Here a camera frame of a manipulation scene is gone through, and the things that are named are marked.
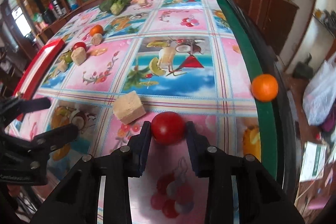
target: foam block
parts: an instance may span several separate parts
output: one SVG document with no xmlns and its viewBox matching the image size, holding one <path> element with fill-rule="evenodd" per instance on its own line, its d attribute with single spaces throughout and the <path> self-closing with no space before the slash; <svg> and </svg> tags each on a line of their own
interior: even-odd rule
<svg viewBox="0 0 336 224">
<path fill-rule="evenodd" d="M 94 46 L 98 46 L 101 41 L 103 40 L 103 36 L 100 33 L 96 33 L 92 38 L 91 38 L 91 44 Z"/>
<path fill-rule="evenodd" d="M 140 97 L 135 91 L 117 98 L 113 104 L 114 115 L 124 124 L 128 124 L 146 114 Z"/>
<path fill-rule="evenodd" d="M 138 0 L 138 5 L 139 6 L 146 6 L 148 4 L 147 0 Z"/>
<path fill-rule="evenodd" d="M 57 68 L 61 72 L 65 72 L 68 69 L 68 63 L 66 63 L 65 60 L 62 60 L 60 63 L 57 64 Z"/>
<path fill-rule="evenodd" d="M 86 60 L 86 52 L 83 47 L 79 47 L 75 49 L 71 54 L 72 61 L 77 65 L 80 66 Z"/>
</svg>

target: purple cloth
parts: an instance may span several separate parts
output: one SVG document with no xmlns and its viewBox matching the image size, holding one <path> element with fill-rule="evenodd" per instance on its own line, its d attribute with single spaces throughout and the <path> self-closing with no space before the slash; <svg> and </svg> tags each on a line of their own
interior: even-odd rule
<svg viewBox="0 0 336 224">
<path fill-rule="evenodd" d="M 328 116 L 324 122 L 320 125 L 324 132 L 330 132 L 336 124 L 336 103 L 334 102 Z"/>
</svg>

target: green lime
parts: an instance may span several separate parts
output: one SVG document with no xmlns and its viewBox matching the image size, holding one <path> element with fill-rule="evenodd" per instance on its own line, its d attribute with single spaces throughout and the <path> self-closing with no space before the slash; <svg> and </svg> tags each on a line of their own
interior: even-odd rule
<svg viewBox="0 0 336 224">
<path fill-rule="evenodd" d="M 72 54 L 72 52 L 67 52 L 64 56 L 64 61 L 68 64 L 72 63 L 71 54 Z"/>
</svg>

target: table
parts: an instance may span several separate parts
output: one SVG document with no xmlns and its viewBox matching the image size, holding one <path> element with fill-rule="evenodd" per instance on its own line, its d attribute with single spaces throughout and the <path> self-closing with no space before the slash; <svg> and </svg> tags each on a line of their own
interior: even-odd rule
<svg viewBox="0 0 336 224">
<path fill-rule="evenodd" d="M 56 184 L 82 155 L 107 155 L 138 134 L 144 121 L 174 111 L 193 121 L 211 145 L 232 155 L 254 154 L 274 178 L 283 178 L 278 154 L 286 152 L 276 126 L 282 118 L 272 103 L 255 101 L 250 93 L 250 80 L 266 71 L 265 60 L 257 56 L 235 9 L 229 0 L 133 0 L 119 16 L 98 7 L 82 12 L 50 40 L 62 38 L 66 46 L 34 98 L 47 96 L 52 106 L 14 121 L 8 133 L 31 139 L 70 122 L 78 126 L 78 139 L 51 154 L 48 173 Z M 104 42 L 89 47 L 81 66 L 71 63 L 65 73 L 55 74 L 74 43 L 90 44 L 89 31 L 96 24 L 104 27 Z M 113 115 L 113 102 L 133 90 L 147 114 L 124 125 Z M 168 196 L 157 189 L 167 176 L 173 180 Z M 237 219 L 235 178 L 232 185 Z M 192 172 L 185 141 L 166 147 L 152 141 L 144 175 L 129 179 L 132 220 L 171 223 L 167 216 L 178 212 L 176 223 L 203 223 L 207 187 L 208 180 Z"/>
</svg>

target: plastic bag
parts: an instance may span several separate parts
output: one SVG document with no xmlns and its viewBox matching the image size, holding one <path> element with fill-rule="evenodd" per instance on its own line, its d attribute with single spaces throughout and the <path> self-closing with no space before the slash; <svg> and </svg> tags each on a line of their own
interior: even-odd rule
<svg viewBox="0 0 336 224">
<path fill-rule="evenodd" d="M 323 61 L 304 91 L 302 107 L 310 126 L 324 122 L 336 99 L 335 57 L 336 52 L 328 61 Z"/>
</svg>

